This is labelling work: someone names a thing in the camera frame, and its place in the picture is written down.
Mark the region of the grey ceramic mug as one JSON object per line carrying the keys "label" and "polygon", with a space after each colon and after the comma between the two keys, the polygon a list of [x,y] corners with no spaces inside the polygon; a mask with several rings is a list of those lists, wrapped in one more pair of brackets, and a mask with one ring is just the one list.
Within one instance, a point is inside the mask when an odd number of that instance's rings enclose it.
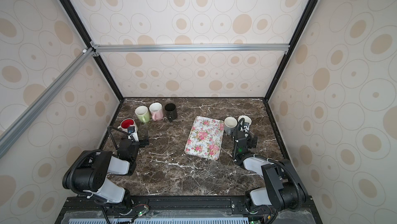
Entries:
{"label": "grey ceramic mug", "polygon": [[234,117],[227,117],[224,120],[224,132],[227,136],[231,135],[238,124],[238,121]]}

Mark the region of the dark green ceramic mug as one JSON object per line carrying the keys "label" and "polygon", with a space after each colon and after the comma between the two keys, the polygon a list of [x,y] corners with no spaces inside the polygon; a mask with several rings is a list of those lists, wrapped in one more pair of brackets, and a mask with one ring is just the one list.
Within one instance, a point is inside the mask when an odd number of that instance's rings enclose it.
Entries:
{"label": "dark green ceramic mug", "polygon": [[251,126],[252,120],[251,120],[250,117],[248,117],[248,116],[246,116],[246,115],[241,115],[241,116],[238,118],[238,123],[239,123],[239,125],[242,125],[242,124],[244,124],[244,123],[249,123],[250,126]]}

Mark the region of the white ceramic mug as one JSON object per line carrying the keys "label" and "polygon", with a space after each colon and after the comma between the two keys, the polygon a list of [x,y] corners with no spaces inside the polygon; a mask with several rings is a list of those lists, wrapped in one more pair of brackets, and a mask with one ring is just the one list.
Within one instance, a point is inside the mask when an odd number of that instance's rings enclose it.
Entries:
{"label": "white ceramic mug", "polygon": [[130,126],[134,126],[135,130],[138,130],[138,126],[136,124],[136,122],[133,119],[125,119],[121,122],[120,126],[118,127],[118,129],[127,132],[128,131],[128,127]]}

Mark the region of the light green ceramic mug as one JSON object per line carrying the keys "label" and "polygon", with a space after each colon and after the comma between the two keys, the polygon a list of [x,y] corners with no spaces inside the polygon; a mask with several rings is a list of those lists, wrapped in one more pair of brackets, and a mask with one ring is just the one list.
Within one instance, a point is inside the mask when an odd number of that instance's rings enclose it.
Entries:
{"label": "light green ceramic mug", "polygon": [[151,119],[150,111],[146,106],[139,106],[135,109],[135,115],[141,123],[148,123]]}

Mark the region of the pink ceramic mug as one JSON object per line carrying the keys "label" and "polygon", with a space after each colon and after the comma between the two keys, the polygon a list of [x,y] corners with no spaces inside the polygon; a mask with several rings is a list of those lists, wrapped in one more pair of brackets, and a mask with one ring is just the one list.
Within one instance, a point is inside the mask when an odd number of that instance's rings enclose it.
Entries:
{"label": "pink ceramic mug", "polygon": [[163,108],[160,103],[151,104],[149,110],[152,114],[153,121],[160,121],[163,119]]}

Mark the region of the black metal cup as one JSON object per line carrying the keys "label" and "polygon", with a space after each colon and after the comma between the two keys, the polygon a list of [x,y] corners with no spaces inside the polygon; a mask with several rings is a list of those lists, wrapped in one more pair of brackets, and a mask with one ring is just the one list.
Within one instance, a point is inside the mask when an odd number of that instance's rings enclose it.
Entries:
{"label": "black metal cup", "polygon": [[164,107],[166,118],[169,122],[173,122],[177,119],[177,107],[174,103],[168,103]]}

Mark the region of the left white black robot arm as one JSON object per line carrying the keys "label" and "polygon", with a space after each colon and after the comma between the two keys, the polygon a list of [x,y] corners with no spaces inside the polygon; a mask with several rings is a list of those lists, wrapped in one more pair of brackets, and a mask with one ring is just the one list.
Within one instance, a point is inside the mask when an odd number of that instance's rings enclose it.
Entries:
{"label": "left white black robot arm", "polygon": [[107,178],[112,175],[133,175],[140,148],[149,145],[149,136],[143,130],[143,138],[134,126],[126,131],[107,127],[117,154],[105,150],[83,151],[62,179],[62,185],[75,194],[99,201],[101,204],[117,204],[132,207],[129,190],[117,186]]}

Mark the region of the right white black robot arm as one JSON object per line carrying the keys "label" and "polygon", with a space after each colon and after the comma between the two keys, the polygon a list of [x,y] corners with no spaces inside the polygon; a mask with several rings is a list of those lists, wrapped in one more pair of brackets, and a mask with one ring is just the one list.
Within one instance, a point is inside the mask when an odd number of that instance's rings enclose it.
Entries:
{"label": "right white black robot arm", "polygon": [[260,175],[265,186],[246,192],[246,207],[249,212],[257,213],[262,207],[276,211],[298,211],[309,199],[309,194],[288,159],[277,161],[250,151],[257,145],[257,136],[250,130],[250,123],[240,117],[232,131],[233,161],[248,171]]}

